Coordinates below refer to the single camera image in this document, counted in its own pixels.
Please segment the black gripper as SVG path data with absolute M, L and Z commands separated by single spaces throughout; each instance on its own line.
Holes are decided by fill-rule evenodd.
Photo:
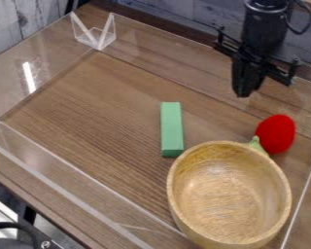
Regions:
M 225 27 L 218 29 L 216 49 L 233 59 L 233 89 L 238 97 L 260 90 L 266 77 L 292 84 L 300 59 L 287 61 L 274 56 L 289 32 L 292 3 L 245 3 L 245 25 L 241 41 Z

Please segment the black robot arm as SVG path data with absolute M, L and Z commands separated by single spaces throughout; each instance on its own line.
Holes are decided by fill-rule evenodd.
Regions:
M 288 31 L 291 0 L 245 0 L 245 25 L 242 40 L 218 29 L 216 48 L 233 59 L 233 90 L 246 98 L 260 90 L 265 78 L 274 78 L 285 86 L 292 85 L 300 59 L 276 58 Z

